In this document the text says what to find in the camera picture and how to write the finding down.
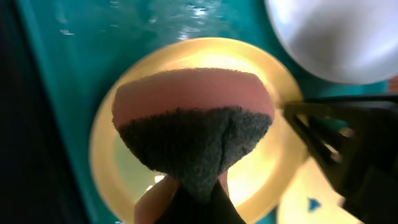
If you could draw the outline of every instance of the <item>teal surface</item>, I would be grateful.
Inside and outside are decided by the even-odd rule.
[[[243,40],[278,58],[294,74],[306,97],[377,93],[386,88],[385,83],[332,84],[303,71],[278,43],[263,0],[18,3],[92,223],[117,220],[102,203],[88,163],[90,128],[97,107],[123,71],[160,47],[194,37]],[[272,216],[261,221],[272,222]]]

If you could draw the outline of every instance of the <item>white object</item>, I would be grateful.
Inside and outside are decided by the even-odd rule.
[[[360,221],[338,205],[336,193],[314,159],[297,171],[278,207],[278,224],[357,224]]]
[[[398,74],[398,0],[266,0],[275,33],[313,75],[366,84]]]

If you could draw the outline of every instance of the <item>gray sponge part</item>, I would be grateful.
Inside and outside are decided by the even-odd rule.
[[[168,111],[121,126],[120,136],[149,169],[180,181],[199,203],[218,176],[249,154],[272,120],[239,106]]]

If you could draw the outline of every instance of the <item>yellow plate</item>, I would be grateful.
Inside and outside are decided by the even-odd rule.
[[[247,223],[267,214],[280,200],[303,162],[303,142],[282,117],[287,101],[300,101],[299,87],[286,68],[261,49],[237,40],[202,38],[160,49],[130,68],[103,100],[91,130],[90,165],[96,187],[114,214],[134,223],[134,204],[162,176],[129,152],[112,124],[111,106],[123,83],[180,68],[217,67],[256,74],[276,108],[275,121],[255,150],[228,172],[231,201]]]

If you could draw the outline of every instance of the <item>sponge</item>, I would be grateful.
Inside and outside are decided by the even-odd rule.
[[[121,86],[113,116],[144,165],[180,182],[156,223],[244,223],[218,176],[272,123],[272,102],[257,76],[220,68],[161,72]]]

